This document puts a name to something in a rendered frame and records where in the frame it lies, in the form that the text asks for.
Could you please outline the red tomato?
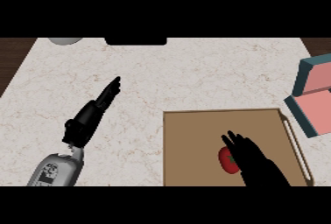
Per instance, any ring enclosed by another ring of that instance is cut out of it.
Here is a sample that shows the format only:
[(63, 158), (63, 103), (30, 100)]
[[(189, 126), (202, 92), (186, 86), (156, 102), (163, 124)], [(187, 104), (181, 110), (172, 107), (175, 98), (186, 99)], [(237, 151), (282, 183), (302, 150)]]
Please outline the red tomato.
[(237, 164), (234, 163), (231, 153), (226, 147), (220, 148), (218, 162), (220, 162), (223, 170), (228, 174), (234, 174), (239, 171), (239, 167), (237, 167)]

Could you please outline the pale grey round object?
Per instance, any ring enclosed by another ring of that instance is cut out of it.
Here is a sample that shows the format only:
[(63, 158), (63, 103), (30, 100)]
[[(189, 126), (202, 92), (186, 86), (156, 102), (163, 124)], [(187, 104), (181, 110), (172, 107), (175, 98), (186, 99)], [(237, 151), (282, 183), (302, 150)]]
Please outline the pale grey round object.
[(59, 46), (66, 46), (75, 44), (81, 38), (50, 38), (50, 42)]

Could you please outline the teal and pink open box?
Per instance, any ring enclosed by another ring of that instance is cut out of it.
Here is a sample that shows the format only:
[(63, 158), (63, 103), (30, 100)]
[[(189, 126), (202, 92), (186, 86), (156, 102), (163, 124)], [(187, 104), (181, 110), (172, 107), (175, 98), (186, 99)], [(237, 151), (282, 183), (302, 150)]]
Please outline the teal and pink open box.
[(299, 60), (283, 102), (307, 137), (331, 133), (331, 53)]

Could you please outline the black rectangular object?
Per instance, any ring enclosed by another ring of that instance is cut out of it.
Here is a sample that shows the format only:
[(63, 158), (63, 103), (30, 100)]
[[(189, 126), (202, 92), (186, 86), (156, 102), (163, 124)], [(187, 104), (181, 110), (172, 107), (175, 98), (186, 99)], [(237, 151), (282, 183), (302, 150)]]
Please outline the black rectangular object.
[(110, 46), (163, 46), (165, 38), (104, 38)]

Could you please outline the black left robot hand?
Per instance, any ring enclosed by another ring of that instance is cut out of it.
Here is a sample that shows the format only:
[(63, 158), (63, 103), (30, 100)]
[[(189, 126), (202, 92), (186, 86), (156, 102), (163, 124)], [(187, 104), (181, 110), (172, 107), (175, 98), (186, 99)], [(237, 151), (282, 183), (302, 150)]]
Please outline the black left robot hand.
[(84, 148), (95, 132), (101, 116), (119, 93), (119, 77), (104, 87), (95, 100), (91, 100), (78, 111), (75, 117), (64, 123), (62, 142), (69, 146)]

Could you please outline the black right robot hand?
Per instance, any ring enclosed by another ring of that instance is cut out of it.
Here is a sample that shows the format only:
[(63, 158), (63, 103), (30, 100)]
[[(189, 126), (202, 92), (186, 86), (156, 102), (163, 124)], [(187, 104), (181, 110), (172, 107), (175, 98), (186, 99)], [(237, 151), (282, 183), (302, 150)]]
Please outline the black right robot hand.
[(264, 156), (254, 141), (230, 131), (221, 135), (221, 140), (239, 167), (245, 185), (249, 187), (288, 187), (285, 175), (274, 162)]

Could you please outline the brown wooden tray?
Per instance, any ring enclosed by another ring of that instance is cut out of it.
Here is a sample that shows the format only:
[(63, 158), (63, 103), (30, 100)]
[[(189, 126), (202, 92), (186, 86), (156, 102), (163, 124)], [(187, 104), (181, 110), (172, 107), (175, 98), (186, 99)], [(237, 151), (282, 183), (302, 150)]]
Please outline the brown wooden tray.
[(165, 186), (242, 186), (218, 162), (228, 132), (251, 138), (291, 186), (311, 186), (311, 173), (289, 121), (277, 108), (166, 112), (162, 118)]

